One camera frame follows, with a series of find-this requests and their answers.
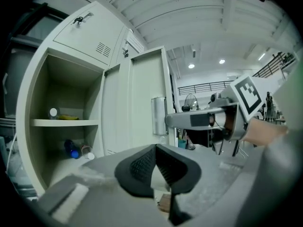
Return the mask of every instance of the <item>blue bottle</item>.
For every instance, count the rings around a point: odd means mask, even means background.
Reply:
[[[74,159],[79,158],[79,150],[71,140],[66,140],[64,143],[66,153]]]

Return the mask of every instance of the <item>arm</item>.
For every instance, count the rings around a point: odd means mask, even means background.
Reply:
[[[282,125],[274,125],[265,121],[252,118],[247,133],[242,140],[257,146],[267,146],[279,136],[287,134],[288,128]]]

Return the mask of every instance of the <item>ceiling light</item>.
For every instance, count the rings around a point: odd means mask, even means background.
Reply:
[[[263,56],[265,56],[265,53],[263,53],[263,55],[261,55],[261,57],[259,58],[259,60],[261,60],[261,59],[263,58]]]

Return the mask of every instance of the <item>yellow item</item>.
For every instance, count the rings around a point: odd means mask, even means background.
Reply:
[[[59,120],[79,120],[79,117],[77,116],[69,116],[69,115],[60,115],[58,117]]]

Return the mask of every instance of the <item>ceiling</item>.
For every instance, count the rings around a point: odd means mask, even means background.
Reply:
[[[292,21],[270,1],[107,1],[133,24],[149,48],[165,46],[177,78],[204,70],[261,67],[273,51],[295,52],[302,47]],[[218,63],[222,58],[224,66]],[[194,70],[188,68],[190,63],[196,65]]]

